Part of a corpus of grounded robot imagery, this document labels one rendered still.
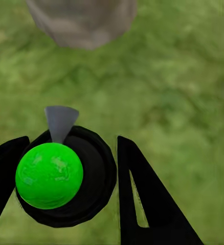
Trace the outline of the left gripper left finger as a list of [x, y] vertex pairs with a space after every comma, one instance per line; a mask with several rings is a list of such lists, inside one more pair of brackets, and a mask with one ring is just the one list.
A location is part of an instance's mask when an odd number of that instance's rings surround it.
[[16, 187], [16, 168], [25, 148], [29, 144], [29, 138], [23, 136], [0, 145], [0, 216]]

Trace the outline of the pesticide atomizer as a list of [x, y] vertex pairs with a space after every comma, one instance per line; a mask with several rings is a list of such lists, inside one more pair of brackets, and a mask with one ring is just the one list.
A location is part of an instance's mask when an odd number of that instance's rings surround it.
[[102, 210], [117, 184], [117, 162], [94, 131], [74, 125], [79, 111], [44, 108], [49, 130], [24, 150], [15, 173], [16, 195], [38, 223], [74, 227]]

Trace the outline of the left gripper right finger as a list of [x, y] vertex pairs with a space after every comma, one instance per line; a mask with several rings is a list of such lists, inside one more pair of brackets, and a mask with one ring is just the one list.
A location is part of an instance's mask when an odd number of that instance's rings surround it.
[[[121, 245], [204, 245], [138, 146], [118, 136], [117, 152]], [[137, 223], [129, 171], [149, 228]]]

